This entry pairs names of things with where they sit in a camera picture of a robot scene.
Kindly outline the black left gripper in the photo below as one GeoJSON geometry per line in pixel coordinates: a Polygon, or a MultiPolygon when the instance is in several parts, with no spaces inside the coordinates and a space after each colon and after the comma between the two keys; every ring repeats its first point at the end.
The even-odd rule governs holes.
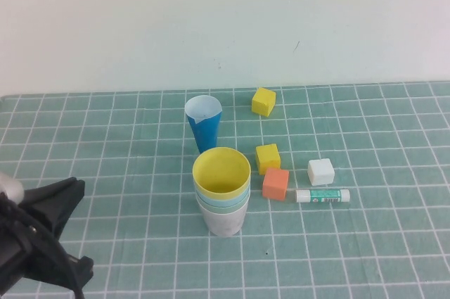
{"type": "Polygon", "coordinates": [[[70,177],[26,190],[22,209],[1,201],[2,288],[28,278],[72,290],[70,264],[81,288],[91,280],[94,261],[68,257],[57,240],[83,197],[84,180],[70,177]]]}

